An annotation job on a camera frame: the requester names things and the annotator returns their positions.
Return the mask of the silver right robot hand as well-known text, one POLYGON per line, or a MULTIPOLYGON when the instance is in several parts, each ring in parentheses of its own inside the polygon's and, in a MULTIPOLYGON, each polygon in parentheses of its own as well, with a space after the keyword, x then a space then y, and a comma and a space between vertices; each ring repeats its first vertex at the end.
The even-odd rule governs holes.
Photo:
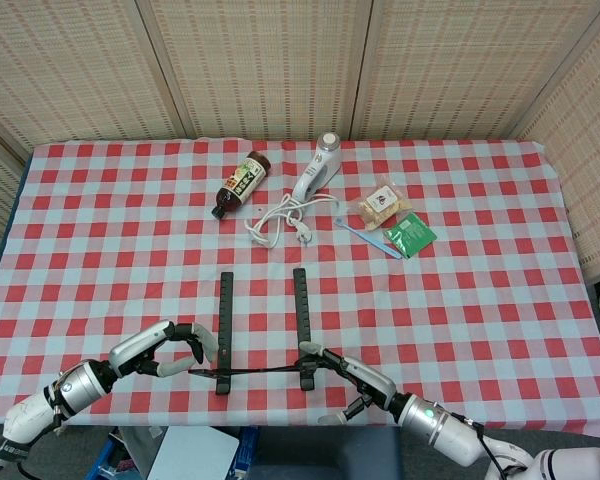
POLYGON ((333 370, 350 381, 360 394, 345 410, 320 417, 319 425, 346 425, 371 404, 384 411, 389 409, 390 401, 397 393, 396 385, 389 377, 358 359, 340 356, 315 342, 301 341, 299 348, 311 358, 317 359, 321 367, 333 370))

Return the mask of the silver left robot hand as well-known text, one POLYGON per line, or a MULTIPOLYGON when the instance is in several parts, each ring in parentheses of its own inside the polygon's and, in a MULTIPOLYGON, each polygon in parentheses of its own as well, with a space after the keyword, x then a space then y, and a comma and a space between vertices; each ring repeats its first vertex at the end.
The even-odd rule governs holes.
POLYGON ((188 371, 204 359, 213 363, 217 359, 219 344, 216 338, 197 323, 160 321, 114 346, 108 361, 118 378, 131 373, 165 378, 188 371), (165 342, 185 342, 191 355, 169 363, 154 359, 155 351, 165 342))

